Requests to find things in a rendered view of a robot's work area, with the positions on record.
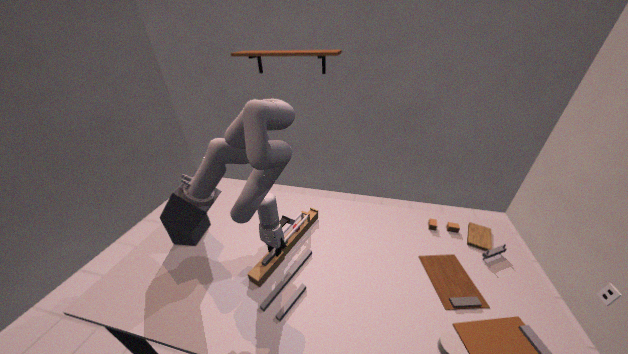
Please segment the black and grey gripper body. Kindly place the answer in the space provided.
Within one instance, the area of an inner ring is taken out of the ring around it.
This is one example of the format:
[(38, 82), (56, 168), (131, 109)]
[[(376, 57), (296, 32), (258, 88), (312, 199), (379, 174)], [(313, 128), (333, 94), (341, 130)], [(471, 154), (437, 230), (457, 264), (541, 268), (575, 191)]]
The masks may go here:
[(280, 222), (276, 228), (266, 231), (261, 227), (259, 222), (259, 235), (261, 241), (277, 249), (281, 244), (280, 239), (283, 239), (284, 241), (284, 234)]

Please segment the short grey cylinder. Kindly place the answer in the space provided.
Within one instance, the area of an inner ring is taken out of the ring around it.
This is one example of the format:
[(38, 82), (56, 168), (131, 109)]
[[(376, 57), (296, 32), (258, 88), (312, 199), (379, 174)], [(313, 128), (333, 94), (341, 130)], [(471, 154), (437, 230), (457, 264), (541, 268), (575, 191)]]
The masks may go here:
[(453, 333), (445, 332), (438, 340), (438, 349), (441, 354), (464, 354), (462, 341)]

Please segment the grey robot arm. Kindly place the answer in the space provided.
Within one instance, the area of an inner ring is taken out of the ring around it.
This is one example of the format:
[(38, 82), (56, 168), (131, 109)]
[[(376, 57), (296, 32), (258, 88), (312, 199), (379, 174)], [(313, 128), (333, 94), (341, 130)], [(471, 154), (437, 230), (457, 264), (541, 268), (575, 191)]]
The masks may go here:
[(279, 222), (281, 227), (286, 223), (293, 225), (295, 220), (284, 215), (279, 221), (276, 197), (269, 193), (290, 161), (292, 149), (284, 141), (269, 140), (267, 130), (285, 129), (294, 119), (295, 111), (285, 101), (254, 99), (247, 102), (226, 130), (224, 138), (210, 141), (195, 176), (181, 176), (184, 178), (181, 182), (185, 183), (185, 196), (195, 203), (210, 202), (214, 189), (226, 172), (225, 164), (250, 163), (254, 169), (230, 211), (232, 220), (246, 223), (257, 210), (260, 225), (265, 230), (276, 228)]

